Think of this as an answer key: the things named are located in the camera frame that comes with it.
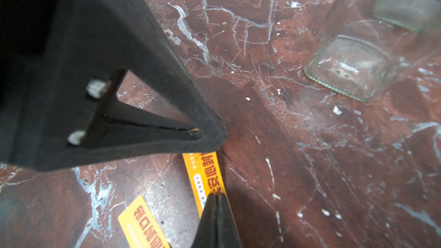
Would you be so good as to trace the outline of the peeled white label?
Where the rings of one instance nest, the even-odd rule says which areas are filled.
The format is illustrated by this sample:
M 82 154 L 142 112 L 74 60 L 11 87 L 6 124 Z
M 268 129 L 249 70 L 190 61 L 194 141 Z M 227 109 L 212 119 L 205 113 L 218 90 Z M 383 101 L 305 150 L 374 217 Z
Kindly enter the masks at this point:
M 183 159 L 201 218 L 210 194 L 226 194 L 218 157 L 216 152 L 184 153 Z

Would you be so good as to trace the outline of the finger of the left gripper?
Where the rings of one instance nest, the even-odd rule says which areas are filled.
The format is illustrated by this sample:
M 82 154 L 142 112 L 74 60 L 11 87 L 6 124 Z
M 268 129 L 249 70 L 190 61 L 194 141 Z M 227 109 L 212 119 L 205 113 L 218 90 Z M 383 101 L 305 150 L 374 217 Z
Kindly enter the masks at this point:
M 1 162 L 217 150 L 221 119 L 144 0 L 1 0 Z

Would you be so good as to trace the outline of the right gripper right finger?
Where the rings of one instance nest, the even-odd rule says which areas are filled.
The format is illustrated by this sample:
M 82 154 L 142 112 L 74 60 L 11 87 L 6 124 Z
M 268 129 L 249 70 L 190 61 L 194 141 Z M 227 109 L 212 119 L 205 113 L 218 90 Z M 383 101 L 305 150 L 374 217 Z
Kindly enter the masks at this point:
M 217 247 L 243 247 L 229 201 L 225 194 L 217 195 Z

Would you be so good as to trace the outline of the peeled gold label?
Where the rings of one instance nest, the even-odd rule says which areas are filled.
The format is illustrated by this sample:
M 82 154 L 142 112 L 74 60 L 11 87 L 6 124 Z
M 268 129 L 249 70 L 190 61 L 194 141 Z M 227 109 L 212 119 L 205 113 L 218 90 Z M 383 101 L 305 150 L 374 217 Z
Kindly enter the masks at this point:
M 141 195 L 118 216 L 118 221 L 131 248 L 170 247 Z

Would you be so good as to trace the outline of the short glass bottle gold label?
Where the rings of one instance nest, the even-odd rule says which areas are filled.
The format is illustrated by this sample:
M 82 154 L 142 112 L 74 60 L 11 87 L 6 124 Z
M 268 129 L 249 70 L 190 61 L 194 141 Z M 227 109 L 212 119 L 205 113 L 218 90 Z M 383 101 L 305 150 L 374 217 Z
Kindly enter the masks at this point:
M 373 15 L 415 33 L 431 31 L 441 26 L 441 0 L 377 0 Z

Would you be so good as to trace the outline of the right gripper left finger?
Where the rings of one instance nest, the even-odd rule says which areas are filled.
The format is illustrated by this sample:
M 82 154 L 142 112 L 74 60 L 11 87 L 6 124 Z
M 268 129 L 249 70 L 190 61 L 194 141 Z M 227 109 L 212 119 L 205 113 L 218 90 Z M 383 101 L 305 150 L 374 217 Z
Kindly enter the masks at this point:
M 217 247 L 217 196 L 210 194 L 199 222 L 192 248 Z

